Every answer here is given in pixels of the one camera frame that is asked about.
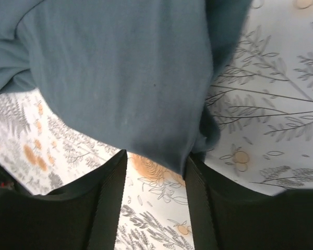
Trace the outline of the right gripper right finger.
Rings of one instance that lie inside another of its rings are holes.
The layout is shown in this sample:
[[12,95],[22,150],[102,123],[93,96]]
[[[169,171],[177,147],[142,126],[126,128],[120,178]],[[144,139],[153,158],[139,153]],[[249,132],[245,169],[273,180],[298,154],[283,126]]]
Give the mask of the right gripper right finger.
[[195,249],[313,249],[313,190],[264,195],[195,155],[185,183]]

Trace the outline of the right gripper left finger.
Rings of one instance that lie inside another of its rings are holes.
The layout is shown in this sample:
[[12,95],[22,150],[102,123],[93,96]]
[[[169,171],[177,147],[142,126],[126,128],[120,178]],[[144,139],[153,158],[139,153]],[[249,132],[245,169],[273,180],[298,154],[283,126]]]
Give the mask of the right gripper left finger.
[[0,249],[113,249],[127,153],[47,195],[0,187]]

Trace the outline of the dark blue-grey t-shirt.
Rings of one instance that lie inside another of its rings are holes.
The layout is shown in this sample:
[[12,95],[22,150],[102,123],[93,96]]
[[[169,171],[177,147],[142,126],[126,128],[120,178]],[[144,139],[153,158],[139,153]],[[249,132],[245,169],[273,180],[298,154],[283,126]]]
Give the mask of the dark blue-grey t-shirt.
[[0,1],[0,94],[184,174],[220,138],[205,99],[251,1]]

